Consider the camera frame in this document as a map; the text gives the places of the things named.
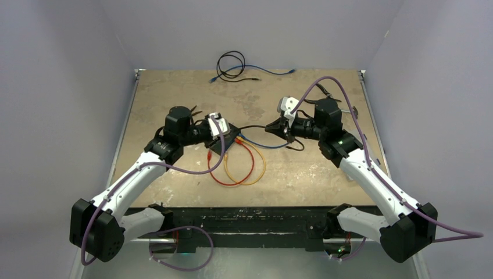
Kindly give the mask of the black network switch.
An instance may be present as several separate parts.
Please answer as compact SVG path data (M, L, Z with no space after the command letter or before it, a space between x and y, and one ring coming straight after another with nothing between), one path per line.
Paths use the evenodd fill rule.
M237 128L232 129L228 134L224 135L224 144L222 144L221 139L218 137L209 143L206 147L217 155L221 155L222 149L227 151L230 146L234 143L234 140L239 135L240 131Z

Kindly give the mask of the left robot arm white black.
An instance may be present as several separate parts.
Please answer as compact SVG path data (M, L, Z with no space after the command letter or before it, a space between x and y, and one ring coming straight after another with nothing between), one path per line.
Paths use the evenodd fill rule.
M80 248L83 266L95 260L108 262L129 241L148 233L160 238L173 232L173 222L162 206L151 205L139 213L126 215L133 202L157 178L168 170L201 175L212 172L179 168L176 161L190 145L209 144L219 140L220 157L226 151L225 136L231 131L229 122L218 112L194 122L192 109L175 106L169 110L164 125L158 128L136 162L110 187L86 201L74 203L70 216L69 241Z

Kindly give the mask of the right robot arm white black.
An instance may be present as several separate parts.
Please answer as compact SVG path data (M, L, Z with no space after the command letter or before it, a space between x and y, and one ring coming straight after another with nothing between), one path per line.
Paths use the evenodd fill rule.
M395 262L403 263L435 240L438 212L403 192L367 155L362 142L342 126L342 112L332 99L319 99L313 117L299 117L293 97L280 99L280 117L266 132L288 142L302 137L318 141L322 155L356 181L381 215L342 204L327 214L324 237L355 233L378 242Z

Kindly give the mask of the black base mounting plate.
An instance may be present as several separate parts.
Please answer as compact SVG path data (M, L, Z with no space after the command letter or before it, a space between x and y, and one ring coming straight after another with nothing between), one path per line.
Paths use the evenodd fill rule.
M144 234L154 242L171 239L178 228L177 251L194 253L199 247L300 248L324 251L326 239L344 239L336 214L350 205L285 207L174 207L165 209L157 232Z

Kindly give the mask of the yellow handled pliers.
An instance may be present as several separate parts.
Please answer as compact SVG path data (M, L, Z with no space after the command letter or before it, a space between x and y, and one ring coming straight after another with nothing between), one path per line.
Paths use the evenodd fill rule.
M197 110L197 105L193 106L191 109L190 109L190 112L191 112L191 117L194 117L200 113L202 113L202 110Z

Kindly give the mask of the aluminium table edge rail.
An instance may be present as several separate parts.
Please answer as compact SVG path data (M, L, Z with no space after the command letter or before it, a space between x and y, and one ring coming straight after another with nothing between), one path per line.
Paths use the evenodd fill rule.
M378 126L377 126L377 123L376 123L376 119L374 117L373 108L372 108L372 105L371 105L371 102L370 102L370 99L369 99L369 94L368 94L368 91L367 91L367 88L366 88L366 84L365 84L365 70L357 70L357 73L358 73L358 76L359 76L359 80L360 80L360 84L362 86L363 93L365 95L365 100L366 100L367 107L368 107L368 110L369 110L369 114L370 114L370 117L371 117L371 120L372 120L372 123L373 123L373 128L374 128L375 133L376 133L377 142L378 142L379 149L380 149L380 152L381 152L382 162L383 162L383 165L385 167L387 167L387 158L385 156L385 151L384 151L384 148L383 148L383 145L382 145L382 142L381 142L380 133L379 133Z

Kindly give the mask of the aluminium front frame rails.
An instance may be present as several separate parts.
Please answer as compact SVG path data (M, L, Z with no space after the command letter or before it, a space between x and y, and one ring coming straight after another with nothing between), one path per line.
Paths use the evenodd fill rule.
M373 241L338 262L303 249L198 248L175 253L162 240L136 239L107 263L74 261L70 278L430 278L422 255L395 263Z

